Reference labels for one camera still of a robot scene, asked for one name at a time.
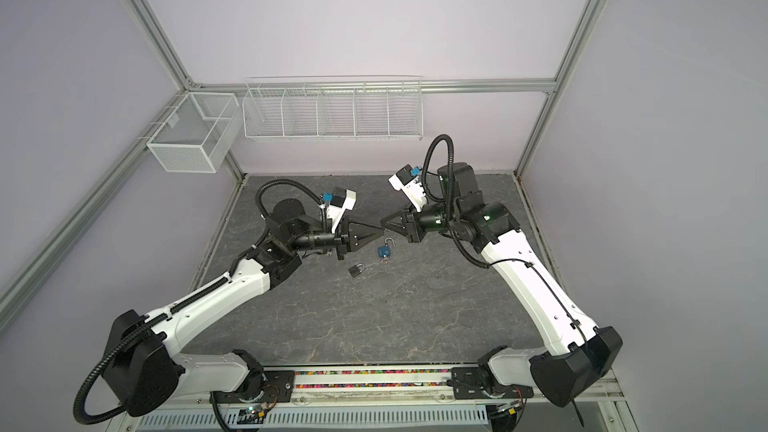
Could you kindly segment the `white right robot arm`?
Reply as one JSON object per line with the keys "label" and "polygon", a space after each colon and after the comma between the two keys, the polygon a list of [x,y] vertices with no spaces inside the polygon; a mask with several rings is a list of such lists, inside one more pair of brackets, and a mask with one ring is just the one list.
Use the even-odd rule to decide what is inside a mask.
{"label": "white right robot arm", "polygon": [[539,332],[538,349],[499,346],[478,361],[479,388],[500,396],[535,387],[565,407],[611,369],[623,340],[578,307],[533,251],[509,209],[485,200],[474,169],[455,159],[452,138],[437,136],[421,167],[405,165],[389,178],[409,203],[382,219],[384,228],[421,242],[429,233],[450,239],[471,265],[496,272]]}

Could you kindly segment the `blue padlock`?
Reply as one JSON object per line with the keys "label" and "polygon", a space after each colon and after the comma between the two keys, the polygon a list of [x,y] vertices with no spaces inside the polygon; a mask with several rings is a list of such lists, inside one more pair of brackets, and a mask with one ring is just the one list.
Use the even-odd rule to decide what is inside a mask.
{"label": "blue padlock", "polygon": [[395,245],[395,241],[391,237],[387,237],[384,243],[377,248],[377,254],[382,263],[388,263],[392,256],[392,247]]}

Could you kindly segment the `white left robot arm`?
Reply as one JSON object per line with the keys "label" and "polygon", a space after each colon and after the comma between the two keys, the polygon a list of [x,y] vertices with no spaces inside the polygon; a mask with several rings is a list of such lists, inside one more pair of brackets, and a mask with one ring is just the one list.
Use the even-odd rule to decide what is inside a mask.
{"label": "white left robot arm", "polygon": [[171,398],[198,393],[261,400],[269,385],[252,354],[186,354],[186,345],[233,309],[284,283],[301,266],[303,253],[333,252],[342,259],[384,233],[351,215],[356,194],[349,189],[318,194],[278,178],[264,183],[254,201],[263,232],[225,272],[164,307],[143,315],[129,310],[115,319],[102,358],[75,395],[78,423],[94,425],[122,413],[139,417]]}

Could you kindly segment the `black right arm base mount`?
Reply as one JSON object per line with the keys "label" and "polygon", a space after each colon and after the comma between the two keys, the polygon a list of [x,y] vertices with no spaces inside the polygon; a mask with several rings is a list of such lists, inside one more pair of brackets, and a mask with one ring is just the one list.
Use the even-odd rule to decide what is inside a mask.
{"label": "black right arm base mount", "polygon": [[501,385],[483,367],[454,367],[447,385],[459,400],[530,399],[534,390],[525,385]]}

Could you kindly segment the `small black padlock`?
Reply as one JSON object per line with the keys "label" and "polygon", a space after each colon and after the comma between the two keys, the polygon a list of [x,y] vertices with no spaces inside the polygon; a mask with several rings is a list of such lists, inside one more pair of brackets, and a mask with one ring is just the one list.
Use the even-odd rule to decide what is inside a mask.
{"label": "small black padlock", "polygon": [[355,264],[355,265],[351,266],[351,267],[348,269],[348,272],[349,272],[349,274],[350,274],[350,275],[351,275],[353,278],[355,278],[355,277],[358,277],[358,276],[360,276],[360,275],[362,274],[362,272],[363,272],[365,269],[366,269],[366,265],[365,265],[365,264],[363,264],[363,263],[357,263],[357,264]]}

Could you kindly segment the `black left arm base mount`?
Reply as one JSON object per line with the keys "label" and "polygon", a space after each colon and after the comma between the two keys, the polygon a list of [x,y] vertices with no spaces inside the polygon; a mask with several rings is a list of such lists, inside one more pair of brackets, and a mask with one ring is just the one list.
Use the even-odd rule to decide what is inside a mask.
{"label": "black left arm base mount", "polygon": [[247,384],[238,400],[243,403],[287,403],[291,400],[295,379],[295,370],[268,369],[260,379],[253,379],[254,385]]}

